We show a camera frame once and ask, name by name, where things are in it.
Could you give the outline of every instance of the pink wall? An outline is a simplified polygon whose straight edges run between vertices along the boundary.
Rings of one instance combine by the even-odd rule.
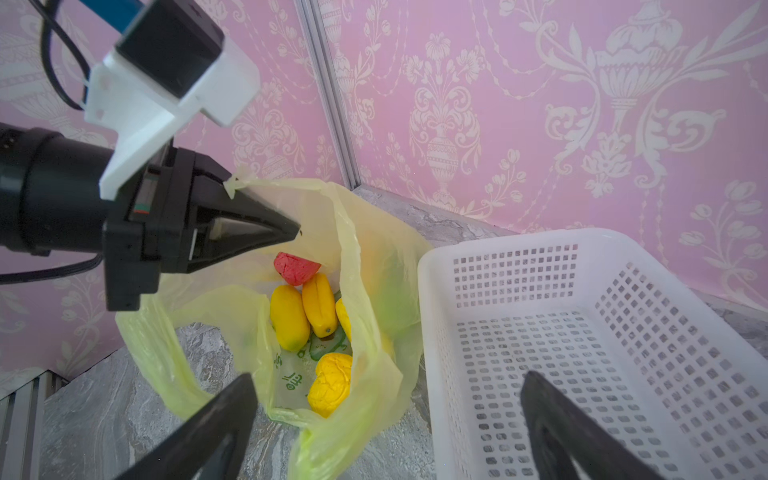
[[[263,91],[231,128],[199,115],[176,145],[209,154],[242,175],[318,177],[343,183],[318,97],[306,43],[290,0],[199,0],[258,65]],[[58,20],[92,65],[117,32],[80,2],[65,0]],[[110,131],[82,120],[58,99],[38,56],[39,16],[26,0],[0,1],[0,121],[45,127],[70,138],[114,144]],[[54,64],[73,98],[81,73],[54,41]],[[0,273],[62,265],[88,256],[49,258],[0,249]],[[114,314],[104,310],[101,269],[72,278],[0,286],[0,398],[42,370],[72,378],[122,344]]]
[[[768,310],[768,5],[319,0],[367,184]]]

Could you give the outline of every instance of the gray tabletop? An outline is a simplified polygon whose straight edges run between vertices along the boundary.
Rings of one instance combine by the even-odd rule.
[[[473,220],[416,206],[361,187],[355,193],[416,228],[436,247],[510,234]],[[715,311],[768,358],[768,323]],[[219,330],[194,324],[178,330],[204,389],[218,392],[237,372]],[[125,348],[119,349],[45,401],[43,479],[113,478],[170,435],[181,420],[147,384]],[[271,422],[260,408],[241,478],[285,478],[298,429]],[[423,362],[412,403],[400,423],[376,436],[340,478],[434,478],[429,401]]]

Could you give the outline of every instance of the red toy fruit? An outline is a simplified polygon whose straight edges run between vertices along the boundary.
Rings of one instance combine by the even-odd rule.
[[[299,286],[306,283],[320,270],[320,264],[295,255],[280,252],[275,259],[275,270],[289,285]]]

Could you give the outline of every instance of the translucent bag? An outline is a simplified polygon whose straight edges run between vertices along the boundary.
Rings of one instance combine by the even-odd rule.
[[[408,407],[422,355],[416,267],[431,247],[336,184],[233,178],[225,186],[249,187],[249,195],[299,222],[300,235],[196,273],[163,275],[158,293],[142,296],[140,311],[118,314],[121,335],[166,407],[187,419],[212,395],[194,378],[174,329],[195,322],[219,327],[235,369],[251,372],[267,415],[302,429],[289,478],[335,478]],[[270,295],[284,283],[272,264],[280,251],[322,264],[349,313],[352,388],[328,419],[306,401],[316,361],[306,351],[282,350],[270,323]]]

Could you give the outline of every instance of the white plastic basket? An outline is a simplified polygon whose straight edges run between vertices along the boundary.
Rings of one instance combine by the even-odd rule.
[[[441,480],[536,478],[530,369],[665,478],[768,479],[768,362],[629,237],[438,248],[419,295]]]

